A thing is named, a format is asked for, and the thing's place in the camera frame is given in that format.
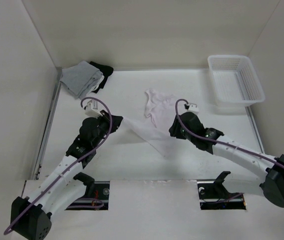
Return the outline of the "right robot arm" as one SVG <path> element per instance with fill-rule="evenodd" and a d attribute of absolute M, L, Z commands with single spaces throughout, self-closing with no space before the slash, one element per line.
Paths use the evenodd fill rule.
<path fill-rule="evenodd" d="M 254 173 L 262 180 L 258 187 L 263 196 L 284 208 L 284 154 L 275 157 L 241 146 L 222 131 L 204 127 L 192 112 L 175 116 L 169 134 L 188 140 L 199 150 L 228 159 Z"/>

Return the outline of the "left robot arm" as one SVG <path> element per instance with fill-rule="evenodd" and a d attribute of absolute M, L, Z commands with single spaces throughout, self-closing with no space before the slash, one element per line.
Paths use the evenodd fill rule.
<path fill-rule="evenodd" d="M 95 180 L 83 171 L 122 121 L 123 117 L 104 110 L 83 120 L 79 134 L 53 172 L 31 194 L 18 196 L 12 202 L 5 234 L 16 232 L 27 240 L 43 240 L 57 214 L 79 198 L 91 198 Z"/>

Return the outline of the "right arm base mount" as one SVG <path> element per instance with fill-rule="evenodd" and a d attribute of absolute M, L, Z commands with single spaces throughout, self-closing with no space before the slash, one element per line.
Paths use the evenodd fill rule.
<path fill-rule="evenodd" d="M 230 174 L 223 171 L 215 179 L 197 181 L 201 210 L 246 210 L 244 194 L 229 192 L 223 185 Z"/>

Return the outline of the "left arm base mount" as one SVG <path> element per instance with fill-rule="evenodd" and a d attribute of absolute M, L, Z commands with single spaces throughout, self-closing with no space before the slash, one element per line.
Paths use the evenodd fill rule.
<path fill-rule="evenodd" d="M 109 207 L 110 182 L 95 181 L 83 172 L 78 173 L 74 180 L 80 181 L 85 186 L 84 194 L 66 208 L 68 211 L 106 211 Z"/>

